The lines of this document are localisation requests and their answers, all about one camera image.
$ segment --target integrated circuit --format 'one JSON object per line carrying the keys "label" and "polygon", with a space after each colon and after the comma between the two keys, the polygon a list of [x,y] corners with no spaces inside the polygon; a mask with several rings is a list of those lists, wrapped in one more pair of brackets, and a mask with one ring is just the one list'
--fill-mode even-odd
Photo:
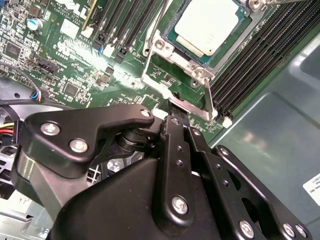
{"label": "integrated circuit", "polygon": [[210,65],[214,55],[245,18],[237,0],[187,0],[162,37],[199,65]]}
{"label": "integrated circuit", "polygon": [[71,96],[71,97],[74,97],[74,96],[77,94],[77,92],[78,92],[78,87],[75,86],[75,85],[73,85],[72,83],[68,82],[68,83],[66,84],[66,86],[65,86],[64,92],[65,92],[67,95],[69,95],[69,96]]}
{"label": "integrated circuit", "polygon": [[14,45],[11,42],[8,42],[4,51],[4,54],[13,58],[13,59],[18,59],[20,56],[21,48]]}
{"label": "integrated circuit", "polygon": [[32,18],[38,18],[41,13],[41,8],[36,5],[31,5],[28,11],[28,14]]}

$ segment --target capacitor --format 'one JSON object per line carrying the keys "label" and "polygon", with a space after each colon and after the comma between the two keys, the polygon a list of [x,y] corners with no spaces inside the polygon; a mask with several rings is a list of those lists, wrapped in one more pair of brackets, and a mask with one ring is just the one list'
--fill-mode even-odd
{"label": "capacitor", "polygon": [[44,23],[39,18],[32,18],[27,20],[26,26],[31,31],[39,31],[44,27]]}

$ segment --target connector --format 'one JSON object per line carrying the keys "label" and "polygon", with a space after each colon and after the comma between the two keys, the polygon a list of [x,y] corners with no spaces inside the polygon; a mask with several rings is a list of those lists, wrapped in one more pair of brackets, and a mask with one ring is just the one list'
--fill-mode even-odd
{"label": "connector", "polygon": [[3,134],[2,135],[2,147],[16,146],[19,144],[20,133],[22,130],[24,122],[21,120],[14,121],[13,125],[13,135]]}

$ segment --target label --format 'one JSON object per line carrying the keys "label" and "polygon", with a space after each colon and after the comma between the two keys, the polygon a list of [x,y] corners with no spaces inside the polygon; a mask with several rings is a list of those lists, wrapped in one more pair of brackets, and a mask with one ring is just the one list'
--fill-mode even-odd
{"label": "label", "polygon": [[302,185],[318,206],[320,206],[320,173]]}

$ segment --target white sticker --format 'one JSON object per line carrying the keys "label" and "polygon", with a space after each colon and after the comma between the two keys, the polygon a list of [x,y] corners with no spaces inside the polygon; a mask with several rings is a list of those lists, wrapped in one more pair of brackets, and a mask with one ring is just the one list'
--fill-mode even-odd
{"label": "white sticker", "polygon": [[79,31],[79,27],[73,22],[70,22],[68,19],[64,19],[60,32],[69,36],[72,39],[75,39]]}
{"label": "white sticker", "polygon": [[302,185],[318,206],[320,206],[320,173]]}

